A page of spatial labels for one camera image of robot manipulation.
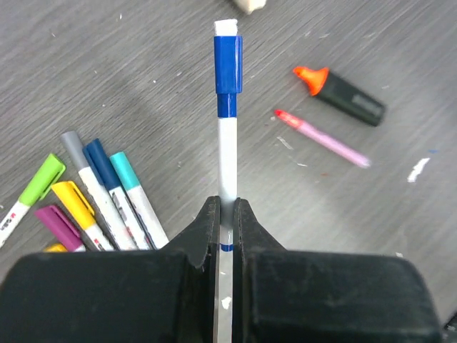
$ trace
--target yellow marker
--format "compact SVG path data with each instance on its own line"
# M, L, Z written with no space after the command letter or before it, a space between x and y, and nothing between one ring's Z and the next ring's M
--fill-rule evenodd
M66 249L66 247L64 247L62 244L60 243L55 243L55 244L52 244L51 246L45 248L43 250L44 252L68 252L68 250Z
M98 250L114 250L109 240L106 239L102 230L97 225L94 219L95 212L90 203L74 182L58 182L53 184L51 188Z

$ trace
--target white paint mark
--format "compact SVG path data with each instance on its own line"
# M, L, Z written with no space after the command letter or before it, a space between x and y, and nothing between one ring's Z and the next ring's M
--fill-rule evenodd
M221 300L221 303L222 303L222 307L223 307L224 309L229 309L230 303L231 303L231 297L227 297L227 298L225 298L225 299L222 299L222 300Z
M430 161L429 158L422 159L413 167L413 171L408 176L408 182L416 182L417 177L421 174L428 161Z
M293 147L286 142L286 140L283 137L278 136L277 139L289 150L293 150Z

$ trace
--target purple marker cap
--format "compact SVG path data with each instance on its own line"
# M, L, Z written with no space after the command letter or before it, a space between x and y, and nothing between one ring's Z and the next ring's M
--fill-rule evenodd
M78 229L56 205L43 207L35 215L70 252L85 250Z

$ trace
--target pink pen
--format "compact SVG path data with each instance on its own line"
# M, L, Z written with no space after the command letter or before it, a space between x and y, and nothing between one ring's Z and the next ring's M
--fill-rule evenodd
M60 208L55 205L46 206L35 211L35 215L51 230L54 236L56 236L69 252L86 251L78 229L70 222Z
M298 132L301 132L308 138L311 138L314 141L317 141L320 145L323 145L327 149L333 151L335 154L338 154L348 161L351 161L356 166L361 168L368 168L371 165L370 160L364 155L358 153L355 150L352 150L343 143L337 141L336 139L330 137L323 132L320 132L311 124L308 124L306 121L293 116L285 111L280 109L275 110L276 116L286 124L292 126Z

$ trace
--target red crayon tip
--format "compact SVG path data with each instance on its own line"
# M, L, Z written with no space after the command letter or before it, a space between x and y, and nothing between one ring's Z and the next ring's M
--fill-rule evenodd
M282 121L284 121L286 124L292 126L294 129L297 129L302 125L303 120L297 118L296 116L293 116L292 114L289 114L282 109L276 109L274 111L275 115Z
M312 96L319 94L323 85L326 83L328 76L328 68L313 70L306 68L305 66L297 66L293 69L293 72L308 84L309 93Z

